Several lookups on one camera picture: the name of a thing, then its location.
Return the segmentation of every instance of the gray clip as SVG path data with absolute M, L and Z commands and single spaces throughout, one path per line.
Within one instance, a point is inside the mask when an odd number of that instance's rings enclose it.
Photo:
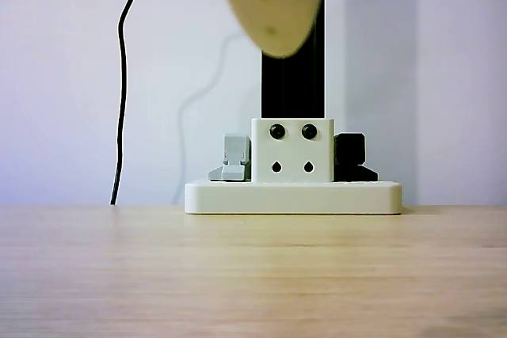
M 223 166 L 208 174 L 210 181 L 250 181 L 252 142 L 248 135 L 225 134 Z

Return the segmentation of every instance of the black vertical stand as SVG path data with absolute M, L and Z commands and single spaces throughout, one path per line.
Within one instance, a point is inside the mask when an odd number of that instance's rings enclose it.
M 262 54 L 261 117 L 323 118 L 324 0 L 310 35 L 301 48 L 286 59 Z

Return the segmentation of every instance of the white platform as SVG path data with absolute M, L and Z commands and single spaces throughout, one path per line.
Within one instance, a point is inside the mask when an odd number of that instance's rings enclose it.
M 262 184 L 200 180 L 185 186 L 185 212 L 212 215 L 398 215 L 395 182 Z

